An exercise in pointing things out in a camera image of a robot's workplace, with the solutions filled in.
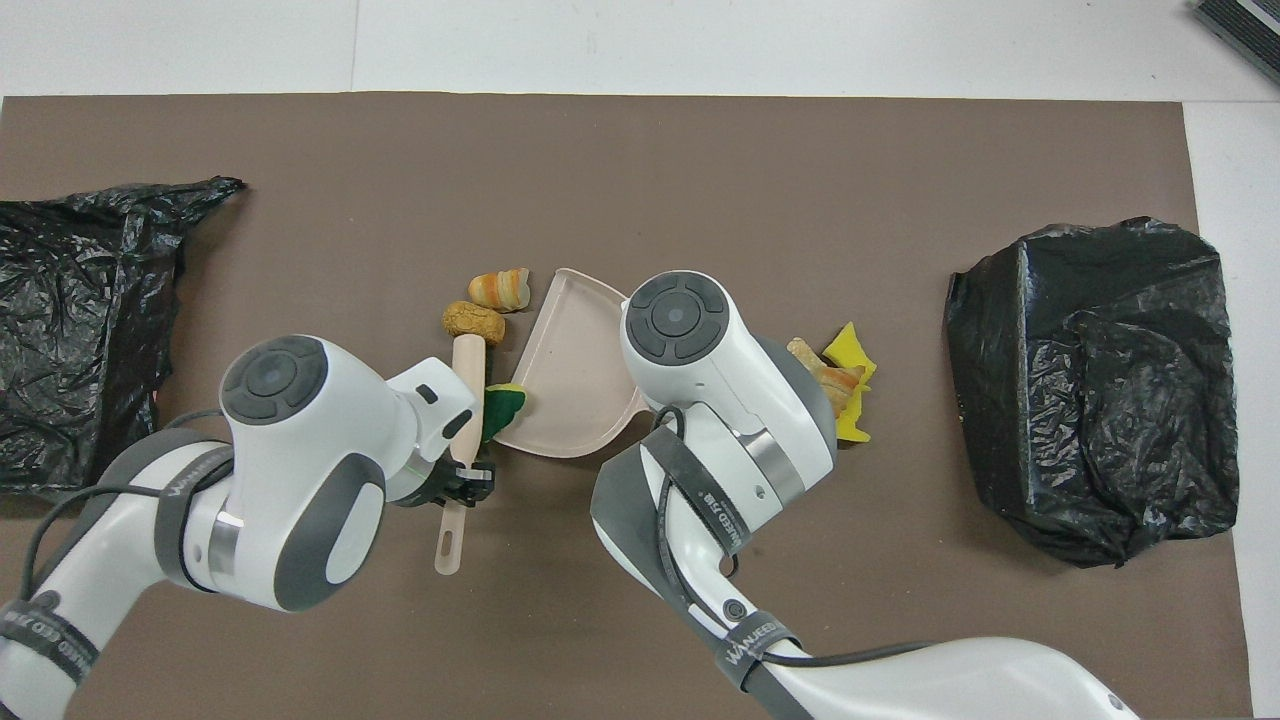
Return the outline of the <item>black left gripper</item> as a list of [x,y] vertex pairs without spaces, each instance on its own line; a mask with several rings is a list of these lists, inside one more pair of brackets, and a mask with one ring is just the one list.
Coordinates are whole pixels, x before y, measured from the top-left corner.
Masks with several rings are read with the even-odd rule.
[[[417,507],[425,503],[444,506],[447,501],[479,503],[489,497],[495,488],[494,465],[472,465],[463,468],[458,462],[434,462],[422,484],[398,500],[401,507]],[[462,478],[458,470],[462,469]]]

